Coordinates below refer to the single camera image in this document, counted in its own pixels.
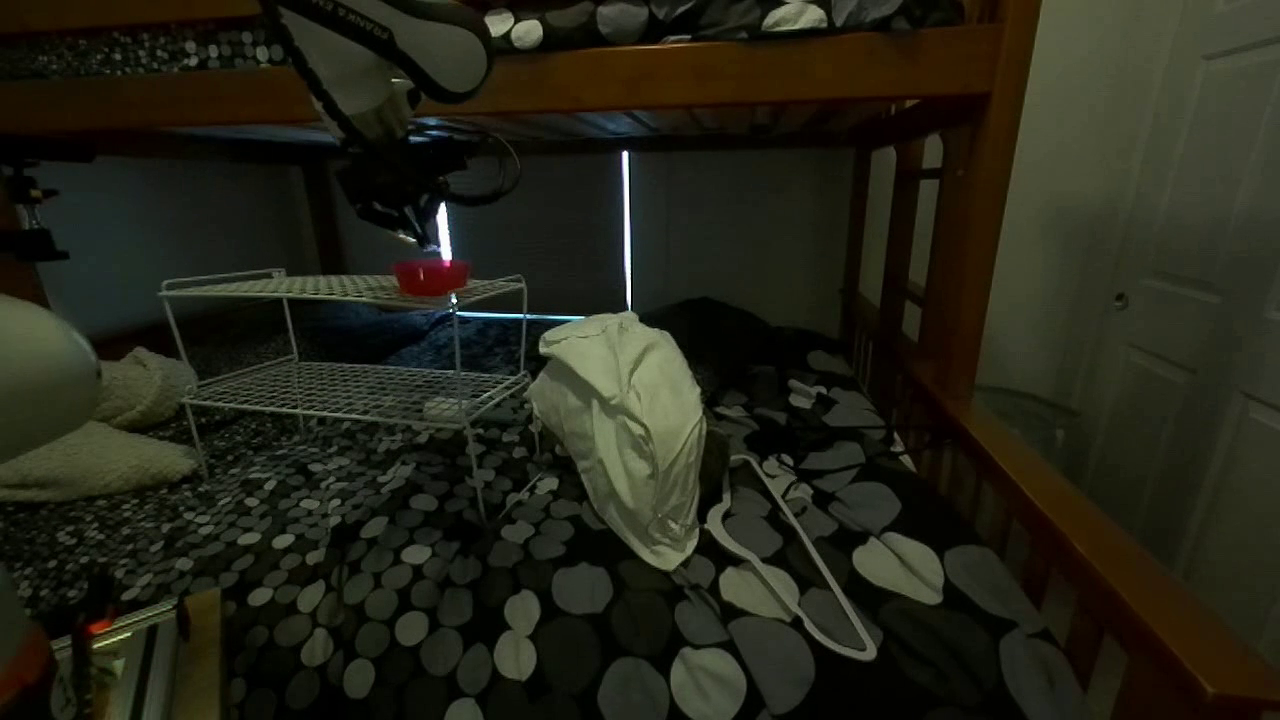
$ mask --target wire rack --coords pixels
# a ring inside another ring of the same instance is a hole
[[[520,275],[511,275],[495,281],[471,281],[451,295],[420,297],[401,292],[392,275],[285,275],[282,272],[266,278],[230,279],[243,274],[165,281],[160,287],[160,297],[340,300],[404,309],[448,310],[525,287]]]
[[[457,374],[284,359],[201,383],[186,401],[206,407],[463,428],[527,382],[525,373]]]

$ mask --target top bunk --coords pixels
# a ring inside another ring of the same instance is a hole
[[[524,143],[841,143],[904,102],[989,95],[1011,24],[979,0],[550,1],[554,9],[529,0],[515,12],[490,8],[492,76],[466,102],[424,101],[420,122],[479,126]],[[751,32],[719,19],[719,29],[680,33],[660,19],[744,6],[749,18],[732,22]],[[858,20],[860,12],[881,15]],[[15,0],[0,17],[0,135],[164,131],[333,145],[259,13],[256,0]],[[564,32],[571,13],[582,27]],[[604,32],[602,18],[628,13],[646,18],[641,31]],[[838,27],[814,29],[828,23]],[[534,47],[527,28],[538,28]]]

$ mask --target window blind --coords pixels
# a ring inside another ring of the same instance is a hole
[[[453,256],[470,261],[477,278],[525,275],[530,313],[626,310],[618,155],[525,156],[521,163],[520,184],[498,202],[449,205]],[[520,297],[476,309],[518,311]]]

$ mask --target bunk bed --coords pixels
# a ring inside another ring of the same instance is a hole
[[[1051,585],[1070,588],[1064,648],[1082,687],[1102,682],[1094,670],[1105,648],[1124,651],[1112,717],[1280,710],[1280,680],[1262,657],[970,400],[1038,1],[964,5],[961,24],[910,32],[508,55],[474,100],[426,102],[419,114],[490,128],[525,151],[856,149],[842,341],[879,413],[919,448],[920,475],[998,553],[1024,547],[1019,582],[1033,602],[1044,602]],[[0,17],[0,45],[165,23],[250,23],[252,33],[256,13],[252,0],[23,0]],[[301,81],[284,67],[251,65],[0,82],[0,133],[84,138],[108,154],[246,152],[314,168],[333,149],[315,131]],[[942,138],[941,168],[923,167],[932,135]],[[858,286],[869,154],[884,147],[897,163],[876,306]],[[927,179],[940,181],[940,192],[928,281],[916,284],[909,265]],[[324,247],[320,255],[333,256]],[[40,299],[22,266],[0,265],[0,283]],[[908,305],[922,315],[916,338],[904,332]],[[920,428],[942,428],[950,442],[919,442]]]

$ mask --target black and white bedding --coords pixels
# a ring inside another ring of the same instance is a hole
[[[959,0],[534,0],[485,13],[498,53],[959,24]]]
[[[518,347],[518,323],[470,324],[472,341]],[[300,438],[292,419],[205,413],[211,479],[0,506],[3,562],[54,623],[93,565],[125,609],[221,587],[228,700],[246,720],[1082,716],[1034,607],[890,451],[829,346],[777,337],[769,364],[714,373],[708,407],[767,473],[730,470],[723,527],[780,591],[705,529],[673,573],[637,560],[572,462],[535,451],[518,401],[476,438],[490,518],[509,507],[490,530],[461,433],[332,423]],[[440,347],[431,329],[390,359]],[[805,628],[861,643],[764,482],[785,488],[874,660]]]

